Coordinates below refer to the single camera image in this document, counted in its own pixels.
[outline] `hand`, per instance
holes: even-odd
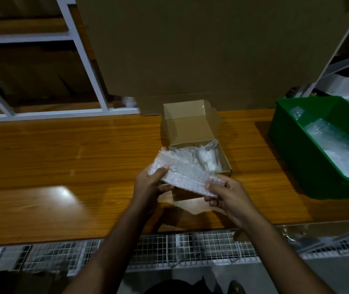
[[[130,207],[142,209],[146,216],[151,217],[157,207],[157,198],[162,193],[173,189],[171,185],[161,185],[161,179],[167,174],[169,166],[165,165],[157,169],[152,175],[148,175],[150,165],[137,175],[134,183],[134,195]]]
[[[205,184],[206,190],[216,194],[218,199],[204,196],[204,200],[211,207],[223,209],[236,226],[246,230],[249,220],[260,215],[260,212],[246,193],[241,182],[221,174],[216,174],[216,176],[224,180],[226,184],[221,186],[207,182]]]

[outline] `metal rack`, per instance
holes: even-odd
[[[349,67],[349,58],[334,64],[330,64],[332,59],[334,58],[334,56],[336,55],[336,53],[338,52],[339,48],[342,46],[343,42],[345,41],[347,35],[349,34],[349,30],[347,31],[347,33],[343,36],[341,42],[339,43],[338,47],[335,49],[334,53],[332,54],[329,62],[327,63],[327,65],[325,66],[323,72],[320,74],[319,78],[311,84],[307,84],[307,85],[302,85],[299,86],[295,89],[294,93],[293,93],[293,98],[300,98],[300,97],[309,97],[309,95],[311,94],[312,90],[316,87],[318,81],[321,78],[324,78],[328,75],[331,75],[333,73],[336,73],[338,71],[341,71],[343,69],[346,69]]]
[[[29,119],[50,119],[50,118],[74,118],[82,116],[110,116],[119,114],[138,114],[138,108],[111,108],[108,106],[101,85],[98,81],[95,70],[86,54],[79,33],[71,16],[69,5],[76,4],[75,0],[56,0],[59,4],[63,18],[67,24],[68,32],[64,33],[45,33],[45,34],[15,34],[0,35],[0,43],[24,43],[24,42],[42,42],[42,41],[64,41],[72,40],[75,43],[78,54],[81,58],[86,73],[93,86],[94,93],[100,103],[101,108],[82,109],[82,110],[63,110],[63,111],[44,111],[44,112],[26,112],[16,113],[12,107],[0,96],[0,121],[16,121]]]
[[[234,231],[208,231],[141,236],[128,272],[210,265],[260,263],[250,242],[235,242]],[[0,247],[0,271],[63,272],[76,275],[99,248],[102,239]],[[309,247],[303,259],[349,256],[349,236]]]

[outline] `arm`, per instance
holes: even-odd
[[[159,186],[168,168],[148,176],[147,167],[138,174],[131,204],[63,294],[117,292],[143,227],[157,206],[157,197],[172,189],[169,185]]]
[[[275,227],[257,210],[242,184],[235,179],[219,176],[226,187],[206,184],[218,199],[205,197],[210,206],[222,208],[228,217],[244,230],[259,254],[278,292],[335,293],[290,247]]]

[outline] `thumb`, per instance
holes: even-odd
[[[150,182],[155,185],[160,182],[160,180],[168,173],[169,165],[165,165],[164,167],[158,168],[156,172],[154,172],[150,177]]]
[[[218,195],[222,200],[228,199],[231,195],[231,191],[228,188],[221,185],[216,185],[214,183],[206,183],[204,187],[211,193]]]

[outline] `left hand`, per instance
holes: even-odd
[[[159,168],[148,175],[150,165],[142,170],[135,178],[134,195],[130,207],[142,209],[146,216],[151,217],[157,207],[157,198],[162,193],[173,189],[171,185],[161,185],[161,179],[167,174],[169,166]]]

